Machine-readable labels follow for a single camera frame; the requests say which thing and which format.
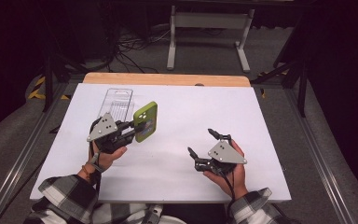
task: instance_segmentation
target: green phone case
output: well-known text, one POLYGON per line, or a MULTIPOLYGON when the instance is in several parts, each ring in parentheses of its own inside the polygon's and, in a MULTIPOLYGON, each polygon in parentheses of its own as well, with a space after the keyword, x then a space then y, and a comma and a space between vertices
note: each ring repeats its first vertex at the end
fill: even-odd
POLYGON ((156 102, 152 101, 133 114, 133 123, 135 127, 142 122, 146 122, 144 130, 135 135, 135 140, 137 142, 144 141, 148 136, 152 135, 152 133, 156 131, 157 108, 156 102))

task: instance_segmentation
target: clear plastic container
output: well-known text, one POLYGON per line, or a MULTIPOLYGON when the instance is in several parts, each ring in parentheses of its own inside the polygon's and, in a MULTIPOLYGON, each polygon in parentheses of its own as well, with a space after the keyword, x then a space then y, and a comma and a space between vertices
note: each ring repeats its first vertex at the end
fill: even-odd
POLYGON ((109 89, 103 99, 99 117, 110 113, 113 120, 130 121, 132 119, 134 103, 132 101, 132 90, 109 89))

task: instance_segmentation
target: white tabletop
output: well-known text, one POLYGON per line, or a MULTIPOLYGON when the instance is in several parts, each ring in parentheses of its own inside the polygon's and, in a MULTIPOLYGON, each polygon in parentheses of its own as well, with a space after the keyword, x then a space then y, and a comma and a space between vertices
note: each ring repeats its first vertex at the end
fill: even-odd
POLYGON ((230 198, 201 172, 187 147, 201 158, 217 143, 212 128, 231 134, 245 153, 248 190, 269 187, 270 200, 291 200, 253 88, 78 84, 30 198, 52 176, 76 174, 88 158, 91 123, 109 88, 132 89, 133 112, 158 104, 157 130, 103 173, 100 201, 115 203, 222 203, 230 198))

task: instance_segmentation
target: gray carpet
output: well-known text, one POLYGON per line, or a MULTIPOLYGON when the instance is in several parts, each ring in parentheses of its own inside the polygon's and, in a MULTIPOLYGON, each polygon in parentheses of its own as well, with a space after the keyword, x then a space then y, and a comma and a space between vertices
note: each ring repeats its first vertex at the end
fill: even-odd
MULTIPOLYGON (((291 29, 252 29, 250 31, 245 45, 245 53, 251 67, 251 73, 246 74, 248 78, 254 79, 260 72, 273 69, 272 64, 291 31, 291 29)), ((160 73, 243 76, 238 55, 233 48, 237 34, 231 31, 224 31, 220 35, 208 35, 194 30, 180 32, 173 71, 165 69, 169 46, 168 36, 145 49, 131 50, 126 55, 138 65, 155 68, 160 73)), ((117 61, 111 64, 111 68, 114 72, 127 72, 127 68, 117 61)), ((128 67, 128 69, 131 72, 140 73, 136 67, 128 67)), ((154 73, 151 69, 145 68, 144 70, 154 73)), ((30 83, 30 88, 25 95, 29 94, 36 80, 37 77, 33 83, 30 83)), ((65 89, 65 94, 73 94, 76 83, 77 80, 71 80, 65 89)), ((310 156, 306 137, 294 119, 295 114, 289 105, 285 91, 271 86, 266 88, 264 98, 258 88, 255 88, 255 92, 279 160, 285 169, 283 173, 293 198, 290 202, 279 204, 280 208, 287 216, 301 223, 340 223, 324 182, 310 156)), ((34 154, 14 191, 48 153, 55 137, 55 134, 49 131, 61 124, 69 103, 69 100, 59 100, 55 106, 37 139, 34 154)), ((23 107, 0 123, 0 187, 5 181, 7 172, 26 145, 28 137, 32 134, 42 114, 43 105, 43 100, 29 99, 23 107)), ((310 85, 305 109, 307 121, 337 180, 342 197, 353 219, 358 223, 358 183, 339 151, 310 85)), ((3 215, 0 223, 23 221, 32 204, 29 201, 29 194, 34 182, 35 178, 31 178, 25 185, 3 215)))

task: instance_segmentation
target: human hand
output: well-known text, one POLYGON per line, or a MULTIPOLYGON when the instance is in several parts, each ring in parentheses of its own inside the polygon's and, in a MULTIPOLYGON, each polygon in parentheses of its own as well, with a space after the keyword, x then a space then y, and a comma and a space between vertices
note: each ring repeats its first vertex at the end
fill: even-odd
MULTIPOLYGON (((92 148, 94 150, 94 154, 99 152, 97 145, 95 142, 92 142, 92 148)), ((127 151, 126 147, 120 147, 114 153, 108 154, 101 152, 98 158, 98 166, 102 170, 107 170, 112 165, 113 161, 120 158, 125 152, 127 151)), ((89 160, 86 162, 85 165, 82 166, 82 169, 77 173, 78 176, 82 177, 90 184, 95 184, 95 179, 91 177, 91 175, 95 172, 95 167, 91 164, 92 156, 91 152, 89 151, 89 160)))
MULTIPOLYGON (((94 149, 94 153, 100 151, 100 149, 98 149, 95 142, 92 142, 92 148, 94 149)), ((127 151, 126 147, 120 147, 112 154, 101 152, 100 157, 98 159, 98 166, 101 167, 103 170, 109 169, 113 161, 117 160, 122 155, 124 155, 126 151, 127 151)), ((89 152, 89 161, 91 161, 91 159, 92 159, 91 152, 89 152)))
MULTIPOLYGON (((231 142, 234 149, 242 156, 244 156, 241 148, 237 145, 237 143, 234 140, 231 140, 231 142)), ((203 174, 212 180, 215 184, 217 184, 223 192, 229 196, 232 196, 231 190, 226 180, 222 176, 216 175, 210 171, 204 171, 203 174)), ((237 164, 233 172, 227 175, 227 179, 231 186, 234 188, 235 200, 248 193, 248 189, 245 186, 245 168, 243 164, 237 164)))

